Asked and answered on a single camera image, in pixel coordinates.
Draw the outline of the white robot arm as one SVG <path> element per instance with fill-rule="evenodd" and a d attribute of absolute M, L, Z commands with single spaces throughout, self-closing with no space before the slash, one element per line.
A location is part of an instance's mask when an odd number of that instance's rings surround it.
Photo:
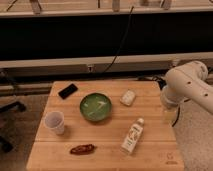
<path fill-rule="evenodd" d="M 184 98 L 194 101 L 213 115 L 213 86 L 205 82 L 207 77 L 208 68 L 200 61 L 176 66 L 165 74 L 166 85 L 160 94 L 165 122 L 175 126 Z"/>

